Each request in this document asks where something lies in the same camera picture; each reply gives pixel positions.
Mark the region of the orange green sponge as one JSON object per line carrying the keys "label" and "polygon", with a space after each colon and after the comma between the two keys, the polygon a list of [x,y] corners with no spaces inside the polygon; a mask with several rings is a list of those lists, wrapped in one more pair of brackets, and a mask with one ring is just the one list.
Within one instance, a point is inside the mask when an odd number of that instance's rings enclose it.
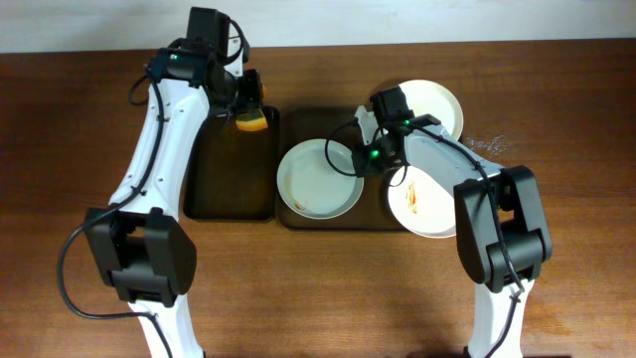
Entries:
{"label": "orange green sponge", "polygon": [[268,128],[267,119],[262,109],[265,95],[266,87],[257,85],[254,91],[242,97],[236,114],[236,126],[240,131],[256,132]]}

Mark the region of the cream white plate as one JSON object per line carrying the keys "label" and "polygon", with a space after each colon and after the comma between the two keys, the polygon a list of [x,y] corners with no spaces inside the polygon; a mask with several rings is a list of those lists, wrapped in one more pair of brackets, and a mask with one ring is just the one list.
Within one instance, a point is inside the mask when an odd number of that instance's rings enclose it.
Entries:
{"label": "cream white plate", "polygon": [[463,111],[450,90],[427,80],[410,80],[398,86],[416,116],[432,114],[454,139],[460,139],[464,125]]}

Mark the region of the pink plate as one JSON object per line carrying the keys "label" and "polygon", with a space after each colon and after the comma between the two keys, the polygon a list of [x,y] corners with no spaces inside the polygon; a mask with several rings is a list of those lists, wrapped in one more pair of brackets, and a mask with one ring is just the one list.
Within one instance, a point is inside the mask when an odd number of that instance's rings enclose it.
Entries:
{"label": "pink plate", "polygon": [[398,169],[387,196],[390,211],[408,231],[430,239],[456,235],[452,196],[422,170],[413,166]]}

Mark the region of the pale green plate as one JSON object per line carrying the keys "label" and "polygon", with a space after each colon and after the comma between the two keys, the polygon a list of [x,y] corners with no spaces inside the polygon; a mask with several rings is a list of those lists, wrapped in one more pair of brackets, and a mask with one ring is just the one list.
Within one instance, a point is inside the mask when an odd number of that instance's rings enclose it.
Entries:
{"label": "pale green plate", "polygon": [[335,171],[352,171],[352,152],[345,145],[323,138],[294,145],[282,157],[276,185],[283,203],[294,213],[312,220],[339,217],[352,209],[364,189],[362,177]]}

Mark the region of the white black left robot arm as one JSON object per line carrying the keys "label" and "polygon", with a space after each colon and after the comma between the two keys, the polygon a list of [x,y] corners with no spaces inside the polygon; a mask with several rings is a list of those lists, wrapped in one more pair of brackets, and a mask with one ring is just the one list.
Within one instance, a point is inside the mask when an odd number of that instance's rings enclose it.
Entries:
{"label": "white black left robot arm", "polygon": [[154,357],[202,357],[188,292],[195,244],[179,223],[182,184],[195,141],[211,119],[259,109],[258,74],[245,50],[161,49],[145,68],[147,111],[132,159],[107,208],[87,211],[80,231],[99,275],[128,303]]}

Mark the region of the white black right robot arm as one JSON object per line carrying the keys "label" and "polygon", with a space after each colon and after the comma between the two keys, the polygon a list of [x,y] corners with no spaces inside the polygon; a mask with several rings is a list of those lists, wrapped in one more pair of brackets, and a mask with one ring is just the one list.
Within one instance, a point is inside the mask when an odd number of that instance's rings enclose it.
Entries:
{"label": "white black right robot arm", "polygon": [[440,124],[385,122],[352,156],[357,176],[404,166],[453,199],[457,253],[475,283],[467,357],[519,357],[525,307],[553,244],[533,172],[489,162]]}

